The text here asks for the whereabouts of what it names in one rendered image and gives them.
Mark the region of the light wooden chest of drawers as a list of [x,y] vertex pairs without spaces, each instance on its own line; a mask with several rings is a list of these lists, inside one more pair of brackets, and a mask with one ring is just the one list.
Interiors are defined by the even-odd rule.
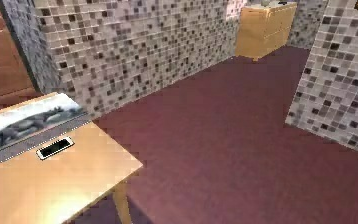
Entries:
[[242,8],[236,38],[236,56],[258,61],[284,46],[297,8],[296,2],[271,1]]

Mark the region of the black white-rimmed phone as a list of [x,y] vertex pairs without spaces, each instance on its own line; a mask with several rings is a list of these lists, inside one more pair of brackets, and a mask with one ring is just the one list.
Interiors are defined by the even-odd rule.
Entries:
[[73,140],[70,137],[65,137],[37,150],[36,154],[40,160],[45,160],[73,145]]

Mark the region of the light wooden table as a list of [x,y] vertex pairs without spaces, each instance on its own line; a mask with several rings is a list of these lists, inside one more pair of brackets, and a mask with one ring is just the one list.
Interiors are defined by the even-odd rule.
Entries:
[[[40,160],[65,137],[74,145]],[[70,224],[107,195],[121,224],[132,224],[126,181],[142,163],[92,121],[0,163],[0,224]]]

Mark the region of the open grey laptop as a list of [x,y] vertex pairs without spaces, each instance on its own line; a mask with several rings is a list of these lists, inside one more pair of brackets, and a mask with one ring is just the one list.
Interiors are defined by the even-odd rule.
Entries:
[[51,93],[0,110],[0,163],[91,121],[64,93]]

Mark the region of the brown wooden door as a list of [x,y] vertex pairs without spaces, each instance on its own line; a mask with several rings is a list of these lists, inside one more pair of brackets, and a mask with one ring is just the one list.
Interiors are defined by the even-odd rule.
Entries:
[[38,96],[0,11],[0,109]]

